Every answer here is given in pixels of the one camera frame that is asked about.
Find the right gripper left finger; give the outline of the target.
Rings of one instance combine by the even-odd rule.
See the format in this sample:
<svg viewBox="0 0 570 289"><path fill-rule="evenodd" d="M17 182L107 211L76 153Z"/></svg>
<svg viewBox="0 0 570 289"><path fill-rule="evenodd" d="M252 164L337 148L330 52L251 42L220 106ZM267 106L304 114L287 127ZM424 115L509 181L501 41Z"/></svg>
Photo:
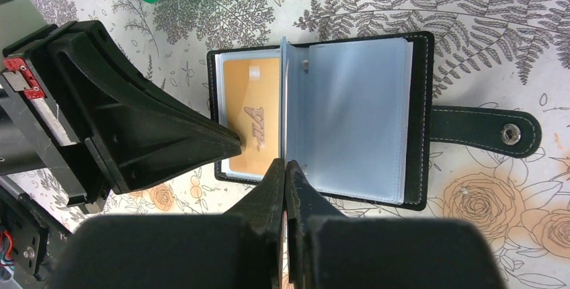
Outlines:
<svg viewBox="0 0 570 289"><path fill-rule="evenodd" d="M244 288L279 288L282 272L285 162L274 159L261 182L225 214L238 218L239 270Z"/></svg>

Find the gold credit card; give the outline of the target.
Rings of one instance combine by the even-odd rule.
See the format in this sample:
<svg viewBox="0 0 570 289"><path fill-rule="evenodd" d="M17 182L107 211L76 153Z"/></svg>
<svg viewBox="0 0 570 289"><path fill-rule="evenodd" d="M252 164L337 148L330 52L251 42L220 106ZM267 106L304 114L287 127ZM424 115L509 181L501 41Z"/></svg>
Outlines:
<svg viewBox="0 0 570 289"><path fill-rule="evenodd" d="M280 156L280 59L222 62L225 122L242 142L242 153L223 167L228 173L260 179Z"/></svg>

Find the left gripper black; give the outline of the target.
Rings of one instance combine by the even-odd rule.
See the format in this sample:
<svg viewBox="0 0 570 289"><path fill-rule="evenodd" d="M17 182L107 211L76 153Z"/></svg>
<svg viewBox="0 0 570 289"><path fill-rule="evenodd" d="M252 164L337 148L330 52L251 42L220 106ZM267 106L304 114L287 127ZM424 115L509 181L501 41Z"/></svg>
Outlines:
<svg viewBox="0 0 570 289"><path fill-rule="evenodd" d="M8 175L49 170L64 207L87 215L110 192L101 172L126 194L240 153L236 133L146 79L99 21L45 25L1 46L1 217L20 284L48 277L69 232L31 197L8 199Z"/></svg>

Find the black card holder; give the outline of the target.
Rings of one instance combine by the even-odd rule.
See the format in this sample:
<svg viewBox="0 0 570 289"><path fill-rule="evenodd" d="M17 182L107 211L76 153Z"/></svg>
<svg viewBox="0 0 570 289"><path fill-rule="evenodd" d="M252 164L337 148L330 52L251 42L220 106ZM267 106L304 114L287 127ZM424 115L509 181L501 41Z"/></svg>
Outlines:
<svg viewBox="0 0 570 289"><path fill-rule="evenodd" d="M526 158L542 139L538 120L527 112L435 106L434 52L427 31L213 50L206 57L211 116L228 128L223 61L278 57L279 157L297 161L326 196L422 210L432 142ZM217 179L262 180L228 173L223 164L230 158L215 163Z"/></svg>

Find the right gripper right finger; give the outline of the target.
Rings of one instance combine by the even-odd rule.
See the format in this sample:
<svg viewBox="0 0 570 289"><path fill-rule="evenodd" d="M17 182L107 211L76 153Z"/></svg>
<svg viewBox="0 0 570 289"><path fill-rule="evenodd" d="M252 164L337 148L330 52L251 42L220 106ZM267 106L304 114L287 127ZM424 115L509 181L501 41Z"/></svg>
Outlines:
<svg viewBox="0 0 570 289"><path fill-rule="evenodd" d="M299 163L286 164L289 279L295 288L342 288L342 231L347 220L308 181Z"/></svg>

